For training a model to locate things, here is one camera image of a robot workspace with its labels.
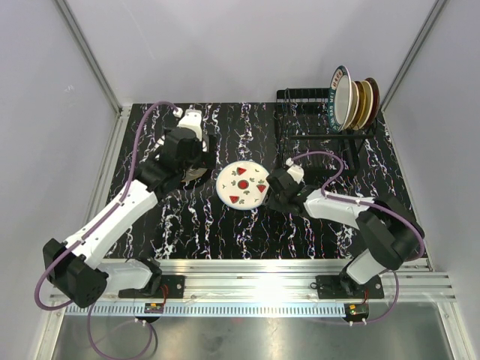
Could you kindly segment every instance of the plate with red pattern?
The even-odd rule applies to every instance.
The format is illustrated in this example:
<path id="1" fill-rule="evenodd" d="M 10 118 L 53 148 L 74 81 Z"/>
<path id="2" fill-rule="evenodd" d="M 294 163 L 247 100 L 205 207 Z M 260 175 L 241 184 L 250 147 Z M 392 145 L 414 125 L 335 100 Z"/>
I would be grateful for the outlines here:
<path id="1" fill-rule="evenodd" d="M 263 204 L 269 189 L 269 172 L 253 161 L 236 161 L 223 168 L 217 177 L 217 194 L 236 210 L 252 210 Z"/>

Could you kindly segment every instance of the black dish rack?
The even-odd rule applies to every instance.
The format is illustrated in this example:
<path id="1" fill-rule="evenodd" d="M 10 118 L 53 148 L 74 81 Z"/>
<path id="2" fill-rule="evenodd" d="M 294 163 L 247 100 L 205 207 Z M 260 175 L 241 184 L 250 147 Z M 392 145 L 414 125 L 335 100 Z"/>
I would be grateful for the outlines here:
<path id="1" fill-rule="evenodd" d="M 345 165 L 342 176 L 354 176 L 359 171 L 359 153 L 365 140 L 377 132 L 377 117 L 371 126 L 361 130 L 342 130 L 335 133 L 329 126 L 328 88 L 287 88 L 277 91 L 275 107 L 275 137 L 277 165 L 285 164 L 304 152 L 327 151 L 339 156 Z M 333 176 L 338 170 L 335 159 L 312 155 L 298 159 L 304 169 L 304 180 L 316 185 Z"/>

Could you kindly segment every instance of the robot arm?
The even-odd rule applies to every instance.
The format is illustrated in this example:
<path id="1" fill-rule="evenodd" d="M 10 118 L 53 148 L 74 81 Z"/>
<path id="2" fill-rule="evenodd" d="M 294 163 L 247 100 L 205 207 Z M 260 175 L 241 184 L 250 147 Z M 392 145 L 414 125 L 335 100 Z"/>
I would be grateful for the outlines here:
<path id="1" fill-rule="evenodd" d="M 170 191 L 184 180 L 215 168 L 215 144 L 214 136 L 203 135 L 202 113 L 187 110 L 177 127 L 162 136 L 138 166 L 123 200 L 127 185 L 81 230 L 62 243 L 51 239 L 43 247 L 47 268 L 67 248 L 82 241 L 53 269 L 49 281 L 81 308 L 95 303 L 104 292 L 137 289 L 146 295 L 156 293 L 161 270 L 153 260 L 102 264 L 102 259 L 120 236 Z"/>
<path id="2" fill-rule="evenodd" d="M 400 215 L 425 237 L 415 218 L 393 196 L 357 198 L 335 194 L 325 196 L 322 190 L 302 184 L 303 169 L 287 161 L 283 169 L 276 169 L 267 177 L 272 194 L 267 206 L 271 209 L 308 218 L 336 221 L 356 228 L 366 244 L 359 256 L 345 266 L 339 276 L 340 286 L 349 296 L 358 295 L 363 286 L 376 275 L 397 270 L 408 260 L 418 246 L 412 230 L 399 220 L 365 203 L 378 204 Z"/>

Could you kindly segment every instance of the plate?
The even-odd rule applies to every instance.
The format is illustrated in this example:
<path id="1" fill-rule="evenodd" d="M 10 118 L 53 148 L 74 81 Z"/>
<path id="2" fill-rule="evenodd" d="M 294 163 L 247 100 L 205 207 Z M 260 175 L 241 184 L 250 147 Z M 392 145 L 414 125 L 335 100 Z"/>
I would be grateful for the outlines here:
<path id="1" fill-rule="evenodd" d="M 357 109 L 359 108 L 359 88 L 357 87 L 357 84 L 352 81 L 352 107 L 350 107 L 350 111 L 348 113 L 348 116 L 346 117 L 345 125 L 343 126 L 343 129 L 347 129 L 351 124 L 353 117 L 357 113 Z"/>
<path id="2" fill-rule="evenodd" d="M 362 86 L 362 83 L 359 81 L 355 81 L 355 85 L 357 85 L 357 88 L 358 88 L 358 109 L 355 116 L 353 117 L 352 123 L 349 126 L 350 129 L 355 129 L 356 125 L 360 122 L 360 119 L 365 114 L 365 107 L 367 107 L 367 104 L 365 101 L 366 100 L 365 88 Z"/>
<path id="3" fill-rule="evenodd" d="M 352 80 L 346 67 L 337 67 L 328 91 L 328 123 L 334 132 L 344 128 L 352 107 Z"/>
<path id="4" fill-rule="evenodd" d="M 378 109 L 380 108 L 380 90 L 378 89 L 377 81 L 375 81 L 373 77 L 368 77 L 365 79 L 365 81 L 368 81 L 373 90 L 372 112 L 370 113 L 367 123 L 365 124 L 365 127 L 368 128 L 374 122 L 375 118 L 377 117 Z"/>
<path id="5" fill-rule="evenodd" d="M 360 130 L 365 126 L 368 118 L 370 117 L 370 114 L 372 112 L 372 107 L 374 105 L 374 91 L 372 90 L 372 86 L 368 81 L 361 81 L 360 83 L 361 83 L 361 86 L 363 86 L 363 92 L 365 96 L 365 109 L 361 118 L 353 127 L 353 130 Z"/>
<path id="6" fill-rule="evenodd" d="M 263 204 L 269 190 L 269 172 L 253 161 L 236 161 L 218 174 L 215 188 L 225 205 L 235 210 L 252 210 Z"/>

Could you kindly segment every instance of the black mounting bracket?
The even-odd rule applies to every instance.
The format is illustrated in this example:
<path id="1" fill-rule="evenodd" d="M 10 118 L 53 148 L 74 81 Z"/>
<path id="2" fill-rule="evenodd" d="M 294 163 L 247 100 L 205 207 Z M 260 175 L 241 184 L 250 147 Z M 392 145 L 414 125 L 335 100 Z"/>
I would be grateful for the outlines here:
<path id="1" fill-rule="evenodd" d="M 369 299 L 384 299 L 382 281 L 380 276 L 372 277 L 365 285 L 359 286 L 358 289 L 349 295 L 341 286 L 340 275 L 317 275 L 315 282 L 310 285 L 318 293 L 318 299 L 365 299 L 365 292 L 368 290 Z"/>
<path id="2" fill-rule="evenodd" d="M 118 292 L 120 299 L 163 299 L 164 293 L 162 286 L 166 285 L 168 288 L 168 299 L 183 299 L 185 291 L 185 276 L 183 275 L 161 275 L 160 284 L 156 292 L 145 294 L 137 289 L 124 289 Z"/>

